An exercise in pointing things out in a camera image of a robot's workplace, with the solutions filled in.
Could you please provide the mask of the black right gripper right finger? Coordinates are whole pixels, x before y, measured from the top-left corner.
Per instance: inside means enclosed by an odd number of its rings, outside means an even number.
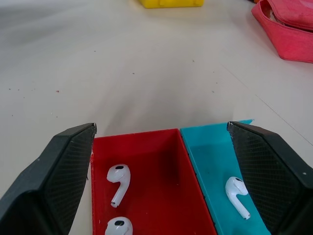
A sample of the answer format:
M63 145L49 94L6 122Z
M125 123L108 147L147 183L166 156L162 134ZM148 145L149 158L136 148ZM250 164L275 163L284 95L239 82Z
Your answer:
M313 235L313 168L277 133L227 124L247 191L271 235Z

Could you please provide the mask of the white earbud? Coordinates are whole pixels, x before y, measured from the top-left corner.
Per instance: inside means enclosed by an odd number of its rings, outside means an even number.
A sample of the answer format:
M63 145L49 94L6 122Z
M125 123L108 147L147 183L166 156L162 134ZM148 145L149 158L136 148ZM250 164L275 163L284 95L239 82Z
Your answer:
M126 217L115 217L107 223L105 235L133 235L133 225Z
M237 195L248 195L248 191L243 180L237 177L230 177L225 184L225 192L226 195L237 210L237 212L241 215L241 217L245 220L250 219L249 211L244 207L241 201L237 198Z
M107 173L107 180L111 183L120 183L119 188L111 200L111 206L117 208L130 185L131 173L129 167L126 164L112 166Z

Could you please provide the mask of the yellow plastic bin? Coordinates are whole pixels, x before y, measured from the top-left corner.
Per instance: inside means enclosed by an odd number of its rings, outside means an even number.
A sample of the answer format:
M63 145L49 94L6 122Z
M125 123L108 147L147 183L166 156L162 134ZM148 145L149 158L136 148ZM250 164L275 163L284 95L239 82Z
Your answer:
M204 4L204 0L137 0L137 1L147 9L201 7Z

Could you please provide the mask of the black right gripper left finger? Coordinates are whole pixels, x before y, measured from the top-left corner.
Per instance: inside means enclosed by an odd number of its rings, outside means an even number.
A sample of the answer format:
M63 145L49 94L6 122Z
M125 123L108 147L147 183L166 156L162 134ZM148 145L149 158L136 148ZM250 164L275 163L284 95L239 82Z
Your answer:
M55 135L0 199L0 235L68 235L87 181L95 123Z

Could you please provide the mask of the pink fabric zip pouch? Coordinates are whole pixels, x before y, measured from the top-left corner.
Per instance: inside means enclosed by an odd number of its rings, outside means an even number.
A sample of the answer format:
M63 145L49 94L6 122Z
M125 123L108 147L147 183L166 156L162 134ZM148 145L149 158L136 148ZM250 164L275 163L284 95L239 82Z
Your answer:
M313 0L255 0L251 12L280 58L313 63Z

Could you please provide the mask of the red plastic tray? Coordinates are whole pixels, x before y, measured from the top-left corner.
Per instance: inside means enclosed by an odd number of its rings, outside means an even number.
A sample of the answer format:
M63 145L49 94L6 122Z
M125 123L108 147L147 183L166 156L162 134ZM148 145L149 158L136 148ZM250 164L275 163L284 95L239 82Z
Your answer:
M129 167L129 188L117 208L119 183L109 168ZM124 216L133 235L217 235L178 129L95 138L91 157L92 235L104 235L110 219Z

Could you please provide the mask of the teal plastic tray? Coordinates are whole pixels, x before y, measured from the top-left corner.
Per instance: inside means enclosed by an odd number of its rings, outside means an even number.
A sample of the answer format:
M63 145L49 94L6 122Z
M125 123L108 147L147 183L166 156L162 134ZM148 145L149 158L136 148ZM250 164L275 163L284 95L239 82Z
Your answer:
M218 235L271 235L250 195L238 199L250 213L245 220L229 201L225 184L242 178L227 123L181 128L197 180Z

